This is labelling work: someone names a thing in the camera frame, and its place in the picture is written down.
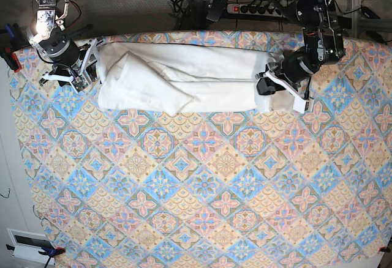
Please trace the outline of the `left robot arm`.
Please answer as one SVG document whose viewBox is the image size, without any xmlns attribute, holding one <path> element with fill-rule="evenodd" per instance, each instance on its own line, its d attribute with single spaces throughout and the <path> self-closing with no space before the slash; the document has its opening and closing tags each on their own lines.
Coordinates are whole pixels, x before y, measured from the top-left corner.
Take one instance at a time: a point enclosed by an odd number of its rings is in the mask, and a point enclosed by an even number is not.
<svg viewBox="0 0 392 268">
<path fill-rule="evenodd" d="M 301 26 L 304 45 L 294 52 L 271 58 L 258 73 L 255 97 L 262 113 L 275 110 L 305 113 L 312 108 L 312 77 L 323 65 L 334 65 L 345 56 L 342 28 L 335 0 L 294 0 L 283 6 L 270 0 L 291 23 Z"/>
</svg>

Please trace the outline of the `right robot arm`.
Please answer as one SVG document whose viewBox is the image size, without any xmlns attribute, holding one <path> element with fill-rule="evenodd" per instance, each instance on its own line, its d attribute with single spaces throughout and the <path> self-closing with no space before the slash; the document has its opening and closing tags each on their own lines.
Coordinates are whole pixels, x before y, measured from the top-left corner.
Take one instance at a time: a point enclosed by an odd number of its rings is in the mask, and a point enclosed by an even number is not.
<svg viewBox="0 0 392 268">
<path fill-rule="evenodd" d="M 95 52 L 103 38 L 93 38 L 82 46 L 77 45 L 75 38 L 92 29 L 91 24 L 71 33 L 67 29 L 69 7 L 73 5 L 81 14 L 79 6 L 72 0 L 35 1 L 38 5 L 36 23 L 27 30 L 28 42 L 40 60 L 51 65 L 51 70 L 42 75 L 39 84 L 43 86 L 56 81 L 61 87 L 70 86 L 75 93 L 86 90 L 97 81 Z"/>
</svg>

